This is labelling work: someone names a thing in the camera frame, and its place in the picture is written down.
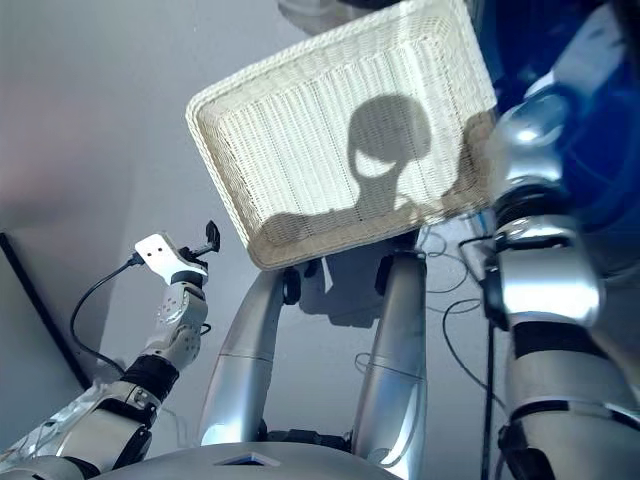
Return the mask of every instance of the cable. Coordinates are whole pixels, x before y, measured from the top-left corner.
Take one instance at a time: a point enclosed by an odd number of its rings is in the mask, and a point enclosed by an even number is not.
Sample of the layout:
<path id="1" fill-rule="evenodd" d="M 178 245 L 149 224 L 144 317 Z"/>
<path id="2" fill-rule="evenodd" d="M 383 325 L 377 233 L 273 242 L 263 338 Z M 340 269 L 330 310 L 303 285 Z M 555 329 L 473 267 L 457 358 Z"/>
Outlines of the cable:
<path id="1" fill-rule="evenodd" d="M 446 258 L 450 258 L 451 260 L 455 260 L 456 262 L 460 262 L 462 264 L 462 266 L 464 267 L 464 275 L 462 276 L 462 280 L 460 280 L 458 283 L 456 283 L 451 288 L 448 288 L 446 290 L 427 290 L 427 293 L 451 293 L 454 290 L 457 290 L 458 288 L 460 288 L 462 286 L 462 284 L 467 280 L 467 277 L 469 276 L 469 267 L 468 267 L 468 265 L 466 265 L 465 262 L 463 260 L 459 259 L 458 257 L 454 257 L 453 255 L 450 255 L 448 253 L 444 253 L 444 251 L 438 252 L 438 255 L 433 255 L 433 256 L 430 255 L 430 253 L 433 253 L 433 252 L 427 253 L 427 256 L 431 257 L 431 258 L 446 257 Z"/>
<path id="2" fill-rule="evenodd" d="M 457 302 L 454 302 L 451 305 L 449 305 L 449 307 L 447 307 L 447 309 L 444 312 L 444 315 L 442 316 L 442 335 L 444 336 L 444 341 L 446 342 L 447 347 L 449 348 L 449 352 L 453 356 L 453 359 L 456 361 L 458 366 L 464 371 L 464 373 L 466 373 L 469 376 L 469 378 L 471 378 L 471 380 L 473 380 L 473 382 L 476 385 L 478 385 L 483 390 L 487 391 L 487 390 L 489 390 L 489 386 L 487 384 L 485 384 L 484 382 L 482 382 L 482 380 L 480 380 L 471 370 L 469 370 L 469 368 L 460 359 L 460 357 L 458 356 L 458 353 L 455 351 L 455 348 L 453 347 L 453 344 L 451 343 L 451 339 L 449 338 L 449 334 L 447 332 L 447 318 L 452 313 L 451 310 L 454 309 L 455 307 L 457 307 L 458 305 L 461 305 L 461 304 L 464 304 L 464 303 L 469 303 L 469 302 L 478 302 L 475 308 L 478 308 L 478 306 L 480 305 L 480 299 L 479 298 L 468 298 L 466 300 L 458 300 Z M 491 382 L 490 386 L 491 386 L 491 389 L 493 390 L 493 381 Z M 498 397 L 495 393 L 493 393 L 493 391 L 491 392 L 491 397 L 490 398 L 493 398 L 493 400 L 498 404 L 498 406 L 506 414 L 507 407 L 506 407 L 504 401 L 500 397 Z"/>
<path id="3" fill-rule="evenodd" d="M 204 337 L 210 331 L 211 331 L 211 325 L 209 325 L 208 323 L 203 323 L 202 330 L 200 331 L 200 336 Z"/>
<path id="4" fill-rule="evenodd" d="M 495 332 L 487 322 L 487 388 L 484 400 L 484 427 L 482 432 L 482 465 L 480 480 L 489 480 L 491 466 L 491 427 L 493 426 L 493 370 L 495 356 Z"/>
<path id="5" fill-rule="evenodd" d="M 364 357 L 365 355 L 371 357 L 371 354 L 369 352 L 360 352 L 353 358 L 353 365 L 356 367 L 356 370 L 358 370 L 363 375 L 367 369 L 367 364 L 362 363 L 360 361 L 360 357 Z"/>
<path id="6" fill-rule="evenodd" d="M 89 288 L 89 290 L 86 291 L 84 295 L 82 295 L 82 297 L 76 304 L 76 307 L 73 309 L 73 313 L 71 314 L 71 319 L 69 320 L 69 331 L 71 333 L 71 338 L 76 343 L 78 348 L 88 353 L 89 355 L 97 358 L 98 360 L 102 360 L 104 363 L 106 363 L 107 365 L 112 367 L 114 370 L 116 370 L 120 375 L 124 375 L 124 369 L 120 365 L 118 365 L 114 360 L 107 357 L 106 355 L 103 355 L 100 352 L 88 347 L 82 342 L 82 340 L 80 340 L 80 338 L 78 338 L 78 335 L 76 333 L 76 320 L 78 318 L 78 312 L 80 311 L 80 307 L 82 307 L 84 302 L 87 300 L 87 298 L 89 298 L 89 296 L 93 292 L 95 292 L 98 288 L 100 288 L 102 285 L 107 283 L 112 278 L 124 272 L 127 268 L 132 267 L 133 265 L 141 265 L 142 263 L 144 263 L 144 261 L 142 260 L 142 257 L 140 257 L 138 253 L 134 253 L 124 265 L 114 270 L 113 272 L 111 272 L 109 275 L 102 278 L 101 280 L 98 280 L 98 282 L 96 282 L 91 288 Z"/>

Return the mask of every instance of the black wire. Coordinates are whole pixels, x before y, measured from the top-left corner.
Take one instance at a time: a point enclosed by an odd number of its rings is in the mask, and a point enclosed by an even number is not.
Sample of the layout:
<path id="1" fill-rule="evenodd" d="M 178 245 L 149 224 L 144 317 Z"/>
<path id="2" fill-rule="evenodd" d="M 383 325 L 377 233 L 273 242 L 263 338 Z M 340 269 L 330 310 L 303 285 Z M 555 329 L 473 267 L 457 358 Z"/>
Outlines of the black wire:
<path id="1" fill-rule="evenodd" d="M 464 371 L 464 373 L 466 373 L 469 376 L 469 378 L 471 378 L 471 380 L 473 380 L 473 382 L 476 385 L 478 385 L 483 390 L 487 391 L 487 390 L 489 390 L 488 385 L 486 385 L 484 382 L 482 382 L 482 380 L 480 380 L 471 370 L 469 370 L 469 368 L 460 359 L 460 357 L 458 356 L 457 352 L 455 351 L 455 348 L 453 347 L 453 345 L 451 343 L 451 339 L 449 338 L 449 334 L 447 333 L 447 318 L 449 317 L 449 314 L 454 313 L 451 310 L 453 310 L 458 305 L 461 305 L 461 304 L 464 304 L 464 303 L 469 303 L 469 302 L 478 302 L 478 305 L 479 305 L 480 299 L 478 299 L 478 298 L 468 298 L 466 300 L 458 300 L 457 302 L 454 302 L 454 303 L 452 303 L 451 305 L 449 305 L 447 307 L 447 309 L 444 312 L 444 315 L 442 316 L 442 334 L 444 336 L 444 341 L 446 342 L 447 347 L 449 348 L 449 352 L 453 356 L 453 359 L 456 361 L 458 366 Z M 492 389 L 492 392 L 491 392 L 491 397 L 490 398 L 493 398 L 493 400 L 500 406 L 502 411 L 506 413 L 507 407 L 506 407 L 505 403 L 502 401 L 502 399 L 500 397 L 498 397 L 495 393 L 493 393 L 493 381 L 491 381 L 491 389 Z"/>
<path id="2" fill-rule="evenodd" d="M 465 263 L 465 265 L 469 269 L 469 275 L 471 275 L 471 278 L 473 278 L 473 280 L 478 285 L 480 285 L 480 279 L 478 278 L 478 275 L 476 275 L 476 272 L 474 272 L 471 266 L 469 265 L 469 259 L 467 258 L 467 254 L 464 252 L 464 248 L 462 247 L 464 247 L 469 243 L 481 242 L 483 240 L 491 240 L 492 238 L 493 237 L 491 235 L 483 235 L 481 237 L 468 238 L 467 240 L 463 240 L 460 243 L 458 243 L 458 251 L 460 252 L 460 257 L 462 258 L 462 261 Z"/>
<path id="3" fill-rule="evenodd" d="M 482 432 L 482 465 L 480 480 L 489 480 L 491 469 L 491 427 L 493 426 L 493 370 L 495 356 L 495 331 L 487 322 L 487 388 L 484 400 L 484 428 Z"/>
<path id="4" fill-rule="evenodd" d="M 92 348 L 88 347 L 87 345 L 82 343 L 82 341 L 78 338 L 78 335 L 76 334 L 76 319 L 78 317 L 78 312 L 80 311 L 80 307 L 82 307 L 84 302 L 87 300 L 87 298 L 89 298 L 89 296 L 93 292 L 95 292 L 98 288 L 100 288 L 102 285 L 107 283 L 109 280 L 111 280 L 116 275 L 119 275 L 120 273 L 124 272 L 127 268 L 129 268 L 132 265 L 134 265 L 134 263 L 132 263 L 132 261 L 129 260 L 127 263 L 122 265 L 120 268 L 118 268 L 117 270 L 111 272 L 109 275 L 107 275 L 103 279 L 99 280 L 98 282 L 96 282 L 95 285 L 93 285 L 91 288 L 89 288 L 89 290 L 87 290 L 87 292 L 80 298 L 80 300 L 76 304 L 76 307 L 73 309 L 73 313 L 71 314 L 71 319 L 69 320 L 69 331 L 71 332 L 71 338 L 76 343 L 76 345 L 78 345 L 78 348 L 80 348 L 80 350 L 92 355 L 93 357 L 97 358 L 98 360 L 102 360 L 104 363 L 106 363 L 107 365 L 112 367 L 114 370 L 116 370 L 120 375 L 124 375 L 124 369 L 120 365 L 118 365 L 114 360 L 112 360 L 111 358 L 107 357 L 106 355 L 103 355 L 100 352 L 98 352 L 96 350 L 93 350 Z"/>
<path id="5" fill-rule="evenodd" d="M 427 293 L 451 293 L 454 290 L 457 290 L 459 287 L 461 287 L 462 284 L 467 280 L 467 277 L 469 276 L 469 266 L 463 260 L 459 259 L 458 257 L 455 257 L 455 256 L 450 255 L 448 253 L 444 253 L 444 250 L 442 252 L 428 252 L 427 253 L 427 257 L 430 257 L 430 258 L 438 258 L 438 257 L 450 258 L 451 260 L 455 260 L 456 262 L 459 262 L 464 267 L 464 275 L 462 276 L 462 280 L 460 280 L 458 283 L 456 283 L 453 287 L 447 288 L 446 290 L 427 290 Z"/>

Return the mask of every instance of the black cable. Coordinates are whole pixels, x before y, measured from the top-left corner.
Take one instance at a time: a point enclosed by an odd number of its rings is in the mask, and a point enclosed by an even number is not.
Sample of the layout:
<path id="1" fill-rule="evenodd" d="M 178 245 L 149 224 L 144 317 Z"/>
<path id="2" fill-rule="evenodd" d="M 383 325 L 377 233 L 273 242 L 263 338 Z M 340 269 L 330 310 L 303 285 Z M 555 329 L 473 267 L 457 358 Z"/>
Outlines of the black cable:
<path id="1" fill-rule="evenodd" d="M 100 352 L 88 347 L 87 345 L 85 345 L 82 342 L 82 340 L 80 340 L 80 338 L 78 338 L 78 335 L 76 334 L 76 320 L 78 318 L 78 312 L 80 311 L 80 307 L 82 307 L 84 302 L 87 300 L 87 298 L 89 298 L 89 296 L 93 292 L 95 292 L 98 288 L 100 288 L 102 285 L 107 283 L 109 280 L 111 280 L 115 276 L 117 276 L 120 273 L 124 272 L 127 268 L 132 267 L 133 265 L 140 265 L 141 263 L 144 263 L 144 261 L 142 260 L 142 257 L 140 257 L 140 255 L 138 255 L 137 253 L 134 253 L 131 256 L 131 258 L 129 258 L 129 260 L 127 260 L 127 262 L 124 265 L 122 265 L 117 270 L 111 272 L 109 275 L 107 275 L 106 277 L 104 277 L 101 280 L 99 280 L 98 282 L 96 282 L 80 298 L 80 300 L 76 304 L 76 307 L 73 309 L 73 313 L 71 314 L 71 319 L 69 320 L 69 331 L 71 332 L 71 338 L 76 343 L 78 348 L 80 348 L 80 350 L 88 353 L 89 355 L 97 358 L 98 360 L 102 360 L 104 363 L 106 363 L 107 365 L 112 367 L 114 370 L 116 370 L 120 375 L 124 375 L 124 369 L 120 365 L 118 365 L 114 360 L 112 360 L 111 358 L 107 357 L 106 355 L 103 355 Z"/>
<path id="2" fill-rule="evenodd" d="M 427 290 L 427 293 L 451 293 L 454 290 L 457 290 L 459 287 L 461 287 L 462 284 L 467 280 L 467 277 L 469 276 L 469 266 L 464 262 L 464 260 L 461 260 L 458 257 L 455 257 L 455 256 L 450 255 L 448 253 L 444 253 L 444 250 L 442 252 L 428 252 L 427 253 L 427 257 L 430 257 L 430 258 L 438 258 L 438 257 L 450 258 L 451 260 L 455 260 L 456 262 L 461 263 L 462 266 L 464 267 L 464 275 L 462 276 L 462 280 L 460 280 L 458 283 L 456 283 L 453 287 L 447 288 L 445 290 Z"/>
<path id="3" fill-rule="evenodd" d="M 478 302 L 478 305 L 479 305 L 480 304 L 480 299 L 478 299 L 478 298 L 468 298 L 466 300 L 458 300 L 457 302 L 454 302 L 454 303 L 452 303 L 451 305 L 449 305 L 447 307 L 447 309 L 444 312 L 444 315 L 442 316 L 442 334 L 444 336 L 444 341 L 446 342 L 447 347 L 449 348 L 449 352 L 453 356 L 453 359 L 456 361 L 458 366 L 464 371 L 464 373 L 466 373 L 469 376 L 469 378 L 471 378 L 471 380 L 473 380 L 473 382 L 476 385 L 478 385 L 483 390 L 488 391 L 489 390 L 489 385 L 487 385 L 484 382 L 482 382 L 482 380 L 480 380 L 471 370 L 469 370 L 469 368 L 460 359 L 460 357 L 458 356 L 457 352 L 455 351 L 455 349 L 453 347 L 453 344 L 451 343 L 451 339 L 449 338 L 449 334 L 447 333 L 447 318 L 449 317 L 449 314 L 453 313 L 451 310 L 453 310 L 458 305 L 461 305 L 461 304 L 464 304 L 464 303 L 469 303 L 469 302 Z M 491 360 L 492 360 L 491 363 L 493 364 L 493 354 L 491 354 Z M 493 400 L 498 404 L 498 406 L 502 409 L 502 411 L 504 411 L 506 413 L 507 412 L 507 407 L 506 407 L 504 401 L 502 401 L 502 399 L 500 397 L 498 397 L 495 393 L 493 393 L 493 379 L 491 380 L 490 387 L 491 387 L 491 396 L 489 398 L 493 398 Z"/>
<path id="4" fill-rule="evenodd" d="M 487 322 L 487 388 L 484 400 L 484 428 L 482 432 L 482 465 L 480 480 L 489 480 L 491 468 L 491 429 L 493 426 L 493 370 L 495 356 L 495 332 L 491 322 Z"/>

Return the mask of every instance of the white bracket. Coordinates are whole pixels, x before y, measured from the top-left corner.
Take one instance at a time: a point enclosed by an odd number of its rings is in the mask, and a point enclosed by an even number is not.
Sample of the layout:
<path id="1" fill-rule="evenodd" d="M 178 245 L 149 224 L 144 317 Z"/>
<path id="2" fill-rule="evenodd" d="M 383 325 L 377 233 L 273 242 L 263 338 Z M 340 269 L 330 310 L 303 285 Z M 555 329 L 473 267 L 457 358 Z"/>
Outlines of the white bracket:
<path id="1" fill-rule="evenodd" d="M 147 266 L 160 275 L 167 285 L 171 277 L 178 272 L 195 272 L 207 276 L 207 270 L 196 263 L 187 262 L 173 246 L 171 239 L 164 233 L 154 233 L 135 245 Z"/>

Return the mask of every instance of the black strap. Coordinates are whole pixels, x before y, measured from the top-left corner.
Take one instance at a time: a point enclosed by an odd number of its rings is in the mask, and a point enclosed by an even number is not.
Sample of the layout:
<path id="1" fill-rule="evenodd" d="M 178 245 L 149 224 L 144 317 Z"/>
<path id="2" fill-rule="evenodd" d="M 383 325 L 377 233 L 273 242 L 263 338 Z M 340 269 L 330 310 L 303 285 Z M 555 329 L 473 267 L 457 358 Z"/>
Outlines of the black strap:
<path id="1" fill-rule="evenodd" d="M 571 323 L 522 322 L 513 327 L 516 359 L 535 352 L 561 350 L 608 358 L 587 331 Z"/>

